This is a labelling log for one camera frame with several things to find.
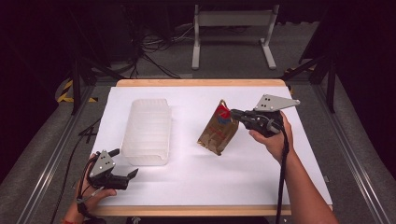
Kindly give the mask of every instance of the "human arm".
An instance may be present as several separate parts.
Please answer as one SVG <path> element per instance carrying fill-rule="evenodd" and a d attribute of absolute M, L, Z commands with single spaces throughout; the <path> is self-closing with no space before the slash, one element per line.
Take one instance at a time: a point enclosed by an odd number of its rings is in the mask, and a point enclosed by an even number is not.
<path fill-rule="evenodd" d="M 63 220 L 66 221 L 65 223 L 83 223 L 84 221 L 84 216 L 78 211 L 78 205 L 76 198 L 78 196 L 78 189 L 80 185 L 80 180 L 78 181 L 78 184 L 76 186 L 76 191 L 75 191 L 75 197 L 73 198 L 73 201 L 70 203 L 69 208 L 64 215 Z M 87 174 L 85 174 L 83 183 L 82 183 L 82 190 L 83 191 L 83 197 L 90 197 L 96 189 L 90 186 L 90 184 L 87 181 Z M 114 189 L 103 189 L 99 191 L 97 194 L 92 196 L 90 199 L 85 201 L 85 205 L 87 207 L 87 211 L 90 213 L 94 208 L 96 207 L 97 204 L 104 198 L 108 196 L 115 196 L 117 195 L 117 192 Z"/>
<path fill-rule="evenodd" d="M 285 181 L 288 188 L 291 216 L 294 223 L 338 223 L 329 205 L 321 197 L 306 172 L 293 147 L 291 126 L 282 113 L 285 131 L 288 136 L 290 152 L 286 159 Z M 281 163 L 284 136 L 282 133 L 265 138 L 256 131 L 249 134 L 259 143 L 265 144 L 273 157 Z"/>

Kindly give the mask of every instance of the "translucent storage box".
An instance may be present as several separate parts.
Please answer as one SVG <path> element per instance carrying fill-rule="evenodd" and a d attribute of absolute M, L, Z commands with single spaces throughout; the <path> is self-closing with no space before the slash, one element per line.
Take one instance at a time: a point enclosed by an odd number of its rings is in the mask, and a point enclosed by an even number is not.
<path fill-rule="evenodd" d="M 171 109 L 165 99 L 132 102 L 121 154 L 132 165 L 165 165 L 168 162 Z"/>

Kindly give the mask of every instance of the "plastic container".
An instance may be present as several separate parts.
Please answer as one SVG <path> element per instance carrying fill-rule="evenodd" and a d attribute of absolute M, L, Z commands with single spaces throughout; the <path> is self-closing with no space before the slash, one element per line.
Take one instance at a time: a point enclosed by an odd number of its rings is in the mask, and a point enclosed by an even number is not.
<path fill-rule="evenodd" d="M 172 113 L 165 99 L 132 102 L 121 154 L 132 165 L 168 163 Z"/>

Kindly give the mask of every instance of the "table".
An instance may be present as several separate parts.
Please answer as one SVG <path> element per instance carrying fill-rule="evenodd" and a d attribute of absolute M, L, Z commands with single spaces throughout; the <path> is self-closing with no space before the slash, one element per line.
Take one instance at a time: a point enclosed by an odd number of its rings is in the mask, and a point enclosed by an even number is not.
<path fill-rule="evenodd" d="M 114 157 L 113 174 L 126 175 L 135 168 L 139 173 L 127 190 L 104 199 L 92 213 L 130 217 L 274 216 L 280 167 L 243 125 L 221 156 L 196 143 L 223 93 L 228 107 L 241 110 L 251 109 L 263 93 L 290 98 L 285 83 L 276 79 L 119 81 L 110 91 L 92 152 L 120 147 L 134 99 L 143 95 L 161 97 L 172 108 L 169 162 L 165 166 L 133 167 L 121 155 Z M 295 107 L 283 112 L 298 139 L 294 143 L 296 152 L 327 204 L 332 205 Z M 283 204 L 282 214 L 290 215 L 286 188 Z"/>

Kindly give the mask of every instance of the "snack bag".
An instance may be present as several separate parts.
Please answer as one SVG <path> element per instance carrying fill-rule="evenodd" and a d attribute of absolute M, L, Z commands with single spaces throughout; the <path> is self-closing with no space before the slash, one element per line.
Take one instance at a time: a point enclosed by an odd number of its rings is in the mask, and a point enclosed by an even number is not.
<path fill-rule="evenodd" d="M 230 109 L 225 101 L 220 100 L 212 118 L 199 137 L 198 144 L 220 156 L 238 130 L 238 125 L 239 121 L 231 118 Z"/>

